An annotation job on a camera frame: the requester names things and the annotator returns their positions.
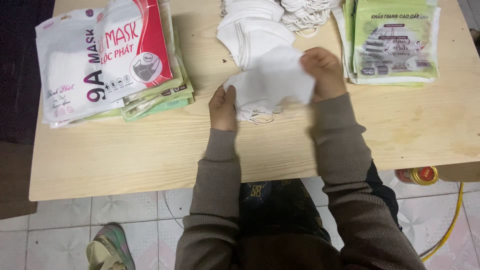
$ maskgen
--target hand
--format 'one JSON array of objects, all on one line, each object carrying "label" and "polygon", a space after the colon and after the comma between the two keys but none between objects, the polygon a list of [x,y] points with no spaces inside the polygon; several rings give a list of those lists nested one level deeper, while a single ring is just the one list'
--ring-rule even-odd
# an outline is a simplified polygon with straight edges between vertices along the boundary
[{"label": "hand", "polygon": [[221,85],[208,103],[210,109],[210,126],[224,131],[237,131],[237,113],[235,112],[235,97],[237,91],[229,86],[227,92]]},{"label": "hand", "polygon": [[313,102],[336,98],[347,92],[343,67],[338,58],[323,48],[311,48],[300,58],[305,71],[316,79]]}]

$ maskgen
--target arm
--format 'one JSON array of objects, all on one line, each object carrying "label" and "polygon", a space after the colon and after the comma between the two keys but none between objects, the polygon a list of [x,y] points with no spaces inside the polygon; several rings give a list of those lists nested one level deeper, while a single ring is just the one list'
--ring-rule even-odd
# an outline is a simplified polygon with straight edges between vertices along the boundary
[{"label": "arm", "polygon": [[368,269],[425,269],[398,227],[395,193],[378,177],[362,137],[365,128],[355,120],[338,59],[326,50],[312,50],[310,53],[330,59],[321,67],[318,64],[322,61],[317,61],[313,65],[317,71],[304,66],[317,78],[312,136],[328,208],[345,243],[340,251],[344,264]]},{"label": "arm", "polygon": [[198,162],[190,215],[177,244],[175,269],[227,269],[238,233],[240,162],[235,154],[235,88],[223,87],[209,103],[211,126],[205,157]]}]

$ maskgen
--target mask illustration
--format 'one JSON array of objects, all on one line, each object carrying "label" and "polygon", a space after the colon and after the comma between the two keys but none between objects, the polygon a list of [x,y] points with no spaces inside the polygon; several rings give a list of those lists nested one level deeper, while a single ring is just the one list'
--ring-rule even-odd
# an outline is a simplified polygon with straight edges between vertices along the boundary
[{"label": "mask illustration", "polygon": [[152,64],[148,65],[141,64],[141,60],[139,60],[135,65],[133,65],[133,71],[140,79],[148,82],[152,78],[159,64],[159,58],[157,58],[157,60],[155,60],[155,62]]}]

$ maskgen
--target gold lid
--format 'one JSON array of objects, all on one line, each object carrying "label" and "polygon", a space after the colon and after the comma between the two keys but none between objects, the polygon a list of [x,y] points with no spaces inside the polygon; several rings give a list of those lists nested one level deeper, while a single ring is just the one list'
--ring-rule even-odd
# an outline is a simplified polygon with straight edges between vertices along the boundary
[{"label": "gold lid", "polygon": [[438,171],[434,166],[410,169],[410,179],[420,185],[431,185],[438,181]]}]

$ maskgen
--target barcode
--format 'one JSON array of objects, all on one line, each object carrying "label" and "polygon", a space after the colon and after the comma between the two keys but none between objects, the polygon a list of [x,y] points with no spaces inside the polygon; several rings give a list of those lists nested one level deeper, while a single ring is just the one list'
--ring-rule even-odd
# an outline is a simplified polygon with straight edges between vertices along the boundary
[{"label": "barcode", "polygon": [[423,61],[415,61],[417,67],[431,67],[432,65],[430,62],[423,62]]}]

